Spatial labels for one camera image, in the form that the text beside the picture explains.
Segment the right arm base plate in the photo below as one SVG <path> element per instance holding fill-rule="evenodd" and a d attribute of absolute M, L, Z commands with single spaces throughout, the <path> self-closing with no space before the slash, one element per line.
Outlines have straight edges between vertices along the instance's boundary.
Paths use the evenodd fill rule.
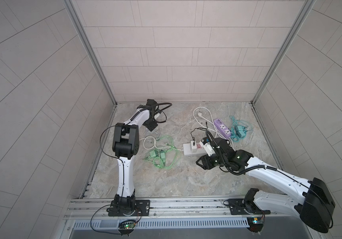
<path fill-rule="evenodd" d="M 230 209 L 231 215 L 269 215 L 270 210 L 261 210 L 253 201 L 228 199 L 223 205 Z"/>

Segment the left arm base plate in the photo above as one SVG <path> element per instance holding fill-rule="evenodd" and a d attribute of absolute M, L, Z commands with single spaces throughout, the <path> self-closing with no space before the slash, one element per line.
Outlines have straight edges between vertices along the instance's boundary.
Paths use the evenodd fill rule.
<path fill-rule="evenodd" d="M 149 216 L 150 200 L 136 200 L 133 206 L 118 205 L 113 201 L 106 211 L 109 217 Z"/>

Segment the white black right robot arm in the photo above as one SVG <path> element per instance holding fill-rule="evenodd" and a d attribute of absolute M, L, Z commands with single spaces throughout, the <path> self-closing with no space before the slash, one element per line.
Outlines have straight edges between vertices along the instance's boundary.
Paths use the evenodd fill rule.
<path fill-rule="evenodd" d="M 324 234 L 333 228 L 335 202 L 321 179 L 315 177 L 309 180 L 284 172 L 247 151 L 234 150 L 226 139 L 209 135 L 199 144 L 206 152 L 196 161 L 202 169 L 220 167 L 223 172 L 235 176 L 255 177 L 282 192 L 271 194 L 251 188 L 241 202 L 230 199 L 225 206 L 250 215 L 265 216 L 271 212 L 290 215 Z"/>

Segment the white multicolour power strip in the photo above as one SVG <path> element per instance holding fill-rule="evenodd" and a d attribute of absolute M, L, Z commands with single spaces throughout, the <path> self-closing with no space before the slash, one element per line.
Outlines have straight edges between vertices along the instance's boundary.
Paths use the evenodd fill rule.
<path fill-rule="evenodd" d="M 206 151 L 198 142 L 191 141 L 190 143 L 183 144 L 183 152 L 184 156 L 192 156 L 192 155 L 206 155 Z"/>

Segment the white cube charger black plug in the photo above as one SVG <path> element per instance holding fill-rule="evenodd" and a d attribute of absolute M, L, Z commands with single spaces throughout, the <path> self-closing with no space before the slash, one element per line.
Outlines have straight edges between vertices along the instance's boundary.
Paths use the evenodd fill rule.
<path fill-rule="evenodd" d="M 197 150 L 197 143 L 196 143 L 195 140 L 192 140 L 192 141 L 191 141 L 191 150 L 192 150 L 192 151 Z"/>

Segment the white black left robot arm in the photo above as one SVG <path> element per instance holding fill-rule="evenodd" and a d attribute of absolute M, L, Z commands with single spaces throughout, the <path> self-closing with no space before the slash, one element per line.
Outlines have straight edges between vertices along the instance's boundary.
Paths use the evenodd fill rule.
<path fill-rule="evenodd" d="M 145 105 L 137 107 L 130 119 L 114 125 L 112 150 L 118 162 L 119 179 L 109 216 L 131 216 L 136 212 L 133 162 L 140 148 L 139 129 L 144 126 L 153 131 L 160 123 L 157 115 L 163 112 L 160 108 L 163 105 L 169 108 L 172 104 L 148 99 Z"/>

